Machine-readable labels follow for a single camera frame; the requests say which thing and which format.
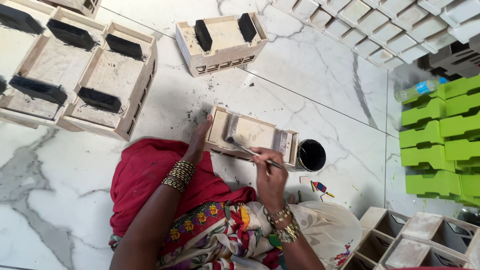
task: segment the floral printed sari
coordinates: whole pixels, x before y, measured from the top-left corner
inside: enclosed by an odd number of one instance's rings
[[[337,270],[361,239],[358,219],[343,206],[324,202],[290,205],[300,229],[327,270]],[[287,269],[269,241],[270,225],[259,202],[208,202],[176,219],[157,269]],[[121,237],[111,236],[113,250]]]

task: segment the woman's left arm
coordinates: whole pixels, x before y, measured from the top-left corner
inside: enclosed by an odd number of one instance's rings
[[[212,125],[209,114],[206,122],[198,125],[187,153],[181,160],[194,166],[202,160],[205,137]],[[154,270],[157,256],[170,230],[181,193],[176,188],[161,184],[150,196],[120,241],[110,264],[110,270]]]

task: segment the woman's right hand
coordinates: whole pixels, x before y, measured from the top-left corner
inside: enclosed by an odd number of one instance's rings
[[[265,160],[273,160],[283,165],[282,154],[271,149],[252,147],[253,152],[260,156],[253,156],[257,165],[257,191],[268,213],[275,214],[285,207],[283,191],[287,182],[288,172],[285,167],[279,169],[267,164]]]

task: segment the plastic water bottle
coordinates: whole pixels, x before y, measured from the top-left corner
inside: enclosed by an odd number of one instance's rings
[[[426,80],[424,82],[416,84],[411,88],[396,92],[394,94],[394,97],[397,102],[407,101],[413,97],[433,92],[437,90],[441,84],[444,84],[446,82],[447,79],[443,77],[438,80]]]

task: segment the small wooden piece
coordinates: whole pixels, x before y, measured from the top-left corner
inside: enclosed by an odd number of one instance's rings
[[[120,110],[121,103],[118,97],[98,92],[90,88],[80,88],[78,97],[81,98],[86,104],[100,108],[101,110],[114,113],[117,113]]]
[[[43,32],[43,27],[30,14],[2,4],[0,4],[0,23],[37,35]]]
[[[88,31],[73,25],[66,24],[55,19],[50,19],[47,27],[56,38],[67,44],[80,47],[85,50],[91,50],[95,44],[92,37],[88,34]]]
[[[202,47],[204,51],[209,51],[212,48],[213,41],[203,20],[197,20],[195,22],[195,34],[200,47]]]
[[[105,40],[110,46],[110,49],[116,52],[131,56],[136,59],[140,59],[142,57],[142,48],[138,43],[128,41],[112,34],[108,34]]]
[[[59,105],[67,99],[67,95],[60,90],[60,86],[52,86],[20,76],[14,76],[10,80],[10,85],[33,98],[41,98]]]
[[[257,34],[257,30],[255,29],[255,26],[252,23],[252,19],[250,18],[248,13],[242,14],[241,18],[239,19],[239,27],[243,39],[246,42],[251,42]]]

